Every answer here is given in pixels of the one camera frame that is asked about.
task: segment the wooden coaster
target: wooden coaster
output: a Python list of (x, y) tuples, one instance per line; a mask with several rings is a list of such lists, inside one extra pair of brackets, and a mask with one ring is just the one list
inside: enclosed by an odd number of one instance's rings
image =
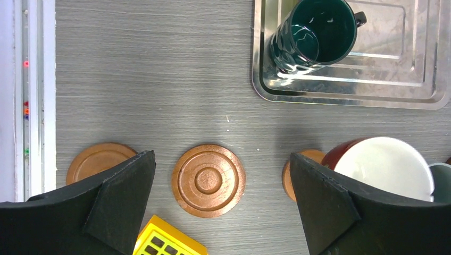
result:
[(172, 173), (172, 192), (188, 213), (213, 218), (231, 210), (244, 193), (246, 175), (230, 150), (205, 144), (180, 157)]
[[(309, 149), (309, 150), (303, 150), (298, 152), (299, 154), (302, 154), (315, 162), (321, 163), (323, 158), (325, 157), (325, 153), (323, 153), (320, 150), (315, 149)], [(295, 191), (293, 190), (293, 185), (291, 183), (291, 175), (290, 175), (290, 161), (288, 161), (285, 166), (283, 167), (282, 171), (282, 185), (283, 189), (285, 190), (285, 193), (293, 199), (293, 201), (296, 202), (296, 196)]]
[(101, 143), (91, 146), (72, 161), (66, 176), (66, 185), (110, 169), (136, 154), (132, 148), (119, 143)]

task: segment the metal tray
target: metal tray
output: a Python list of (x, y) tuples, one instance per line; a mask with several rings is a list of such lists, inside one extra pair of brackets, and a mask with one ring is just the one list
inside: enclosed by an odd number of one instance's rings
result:
[(253, 85), (269, 101), (440, 109), (449, 101), (451, 1), (348, 1), (364, 11), (352, 52), (309, 74), (283, 74), (268, 40), (296, 0), (255, 0)]

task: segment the gray wooden table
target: gray wooden table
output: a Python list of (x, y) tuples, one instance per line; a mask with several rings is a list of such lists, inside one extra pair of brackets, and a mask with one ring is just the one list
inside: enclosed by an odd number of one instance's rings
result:
[[(281, 184), (293, 151), (389, 135), (428, 160), (451, 156), (450, 106), (429, 112), (261, 99), (250, 82), (252, 0), (58, 0), (56, 11), (57, 186), (95, 143), (155, 150), (143, 223), (158, 214), (212, 255), (308, 254)], [(247, 175), (240, 203), (213, 219), (182, 210), (170, 186), (177, 159), (203, 143), (232, 150)]]

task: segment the yellow toy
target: yellow toy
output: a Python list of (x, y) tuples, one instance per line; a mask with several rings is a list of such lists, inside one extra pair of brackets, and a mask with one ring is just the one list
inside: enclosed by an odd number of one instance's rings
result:
[(154, 215), (141, 231), (133, 255), (208, 255), (207, 247)]

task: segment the mug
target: mug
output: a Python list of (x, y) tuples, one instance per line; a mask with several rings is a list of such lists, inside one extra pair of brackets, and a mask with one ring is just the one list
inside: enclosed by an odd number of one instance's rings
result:
[(276, 66), (286, 73), (309, 72), (345, 58), (355, 44), (365, 13), (344, 0), (300, 0), (270, 39)]
[(433, 163), (429, 168), (434, 179), (434, 202), (451, 203), (451, 165)]
[(408, 198), (433, 201), (434, 181), (421, 154), (390, 137), (357, 139), (340, 144), (321, 164), (337, 173)]

